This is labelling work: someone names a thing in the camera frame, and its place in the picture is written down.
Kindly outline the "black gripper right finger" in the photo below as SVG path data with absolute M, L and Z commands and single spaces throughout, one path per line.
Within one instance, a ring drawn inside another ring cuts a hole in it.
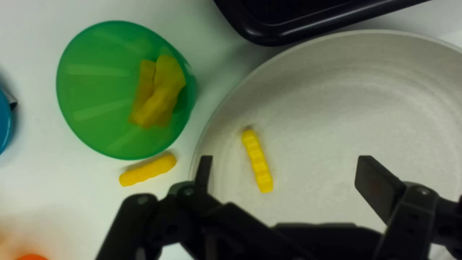
M 462 260 L 461 201 L 399 180 L 373 157 L 359 158 L 354 185 L 388 226 L 375 260 L 429 260 L 434 245 Z

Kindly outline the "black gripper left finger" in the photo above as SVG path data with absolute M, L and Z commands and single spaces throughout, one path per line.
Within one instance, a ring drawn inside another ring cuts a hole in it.
M 181 245 L 194 260 L 310 260 L 310 253 L 236 204 L 209 194 L 213 158 L 203 157 L 194 181 L 175 184 L 164 200 L 126 198 L 96 260 L 159 260 Z

